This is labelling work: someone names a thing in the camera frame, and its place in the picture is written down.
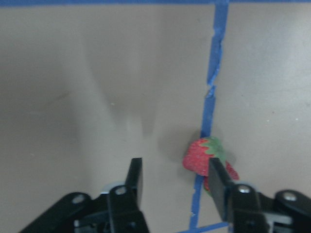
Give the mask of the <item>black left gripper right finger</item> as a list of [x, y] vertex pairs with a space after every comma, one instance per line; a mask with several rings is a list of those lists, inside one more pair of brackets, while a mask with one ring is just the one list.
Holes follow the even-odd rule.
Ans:
[[229, 233], [269, 232], [257, 191], [231, 179], [218, 158], [209, 161], [208, 183], [221, 220], [228, 223]]

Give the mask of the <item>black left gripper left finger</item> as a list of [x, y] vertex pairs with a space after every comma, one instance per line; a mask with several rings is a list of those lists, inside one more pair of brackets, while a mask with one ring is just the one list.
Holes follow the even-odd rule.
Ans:
[[109, 191], [107, 204], [112, 233], [149, 232], [144, 214], [139, 208], [142, 178], [142, 159], [133, 158], [124, 184]]

